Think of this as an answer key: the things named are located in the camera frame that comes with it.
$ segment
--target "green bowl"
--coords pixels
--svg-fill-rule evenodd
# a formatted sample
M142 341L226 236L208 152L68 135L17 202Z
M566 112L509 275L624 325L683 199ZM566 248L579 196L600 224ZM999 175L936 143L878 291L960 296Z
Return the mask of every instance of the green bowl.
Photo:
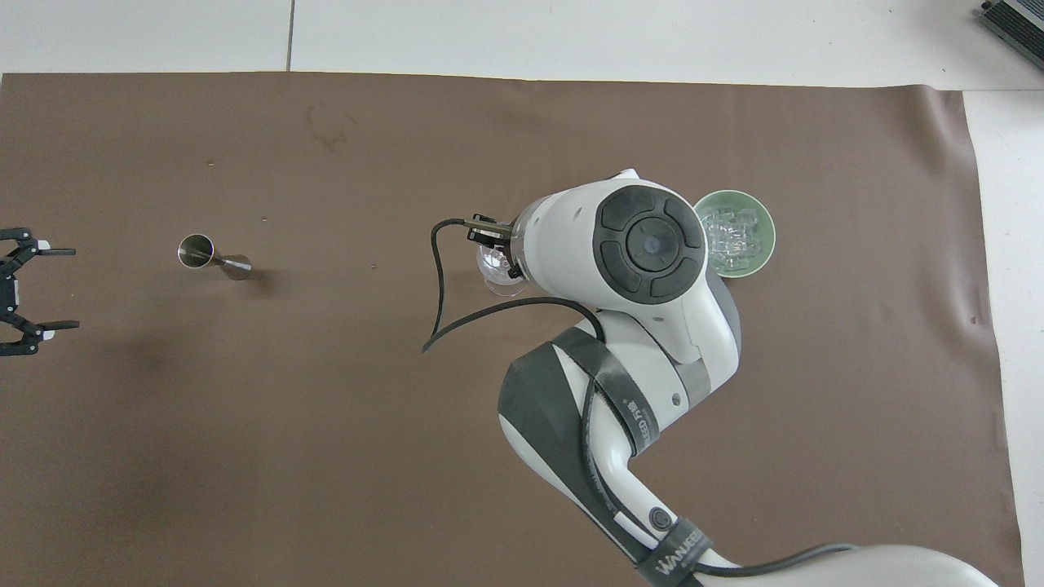
M757 212L758 224L754 227L754 236L761 243L761 251L751 257L750 266L743 269L730 269L718 262L714 255L710 255L711 266L719 276L738 278L753 275L765 266L765 263L772 258L773 251L776 250L776 225L773 222L772 214L768 213L763 204L758 202L758 198L739 190L722 189L703 196L692 208L696 211L701 221L708 211L713 209L733 212L753 209Z

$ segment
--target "brown mat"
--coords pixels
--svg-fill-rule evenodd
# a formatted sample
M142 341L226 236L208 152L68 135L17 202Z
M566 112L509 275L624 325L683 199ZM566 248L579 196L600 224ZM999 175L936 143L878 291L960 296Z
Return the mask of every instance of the brown mat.
M780 235L730 283L738 375L639 477L739 563L909 543L1021 585L958 93L267 73L4 76L0 225L79 251L22 313L82 327L0 359L0 584L641 585L497 422L576 316L419 354L432 224L625 167ZM454 230L449 319L499 301ZM181 267L193 232L258 279Z

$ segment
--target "black strap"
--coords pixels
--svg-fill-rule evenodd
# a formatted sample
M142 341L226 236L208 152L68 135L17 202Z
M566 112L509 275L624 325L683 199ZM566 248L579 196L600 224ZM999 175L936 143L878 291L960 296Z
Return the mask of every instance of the black strap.
M713 542L695 524L679 518L667 536L635 569L654 587L678 587Z
M597 382L598 392L627 431L632 456L641 454L660 438L652 406L604 343L578 328L566 330L553 343Z

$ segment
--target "black cable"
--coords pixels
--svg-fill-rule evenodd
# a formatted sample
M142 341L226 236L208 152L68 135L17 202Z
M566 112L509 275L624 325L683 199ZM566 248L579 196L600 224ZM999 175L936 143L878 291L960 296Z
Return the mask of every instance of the black cable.
M759 574L765 574L768 572L776 572L777 570L783 570L785 568L790 568L797 564L801 564L809 559L814 559L822 555L828 555L830 553L841 553L845 550L852 550L858 548L854 544L824 544L822 546L816 546L814 548L809 548L808 550L802 550L797 555L791 555L785 559L780 559L778 561L773 561L770 563L764 563L760 565L743 566L743 567L720 567L705 565L703 563L696 563L696 566L692 569L693 572L702 572L704 574L711 574L714 577L725 577L725 578L737 578L737 577L757 577Z
M572 300L566 300L565 298L525 298L522 300L512 300L511 302L504 302L503 304L490 306L489 308L478 310L477 312L473 312L461 318L460 320L454 322L453 324L450 324L446 328L443 328L438 332L435 332L431 336L431 338L428 338L428 342L424 344L424 347L421 348L421 352L423 353L428 352L428 349L430 349L431 346L434 345L436 341L438 341L443 336L449 334L450 332L456 330L457 328L460 328L461 326L470 322L474 322L480 318L488 316L492 313L496 313L501 310L509 310L512 308L517 308L519 306L531 306L536 304L552 304L556 306L565 306L567 308L572 308L578 311L580 314L584 315L584 318L587 319L588 322L591 323L592 328L594 328L595 338L598 338L598 341L602 343L606 342L606 331L602 329L601 322L598 320L598 316L594 315L594 312L582 306L580 304L577 304Z
M438 309L435 311L435 326L431 329L431 337L428 342L424 344L421 352L428 352L428 349L435 344L436 341L443 336L449 334L453 330L460 328L461 326L468 324L469 322L478 320L480 318L490 315L494 312L499 312L500 310L507 310L511 308L516 308L519 306L528 306L532 304L553 304L559 306L565 306L567 308L572 308L578 311L591 323L591 327L594 328L594 335L598 341L606 342L606 331L601 327L601 322L598 318L594 315L594 312L587 309L586 307L573 302L572 300L566 300L565 298L526 298L523 300L513 300L511 302L505 302L503 304L497 304L495 306L490 306L483 310L468 314L460 320L454 322L453 324L447 326L446 328L440 330L438 327L442 326L443 322L443 305L446 301L446 277L443 273L443 260L438 255L438 231L452 225L464 225L464 218L447 218L435 226L431 227L431 256L435 259L435 273L438 277Z
M464 218L447 218L431 227L431 255L435 258L435 273L438 275L438 310L435 312L435 327L431 329L431 335L438 332L438 326L443 322L443 301L446 299L446 278L443 275L443 260L438 256L438 231L452 226L464 226Z

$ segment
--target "clear glass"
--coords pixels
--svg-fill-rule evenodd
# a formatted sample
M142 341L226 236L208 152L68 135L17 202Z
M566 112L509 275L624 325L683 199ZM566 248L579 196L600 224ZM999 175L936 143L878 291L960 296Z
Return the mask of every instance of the clear glass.
M507 275L512 265L507 261L507 256L500 251L479 244L475 251L475 260L490 291L497 296L513 298L525 290L524 278Z

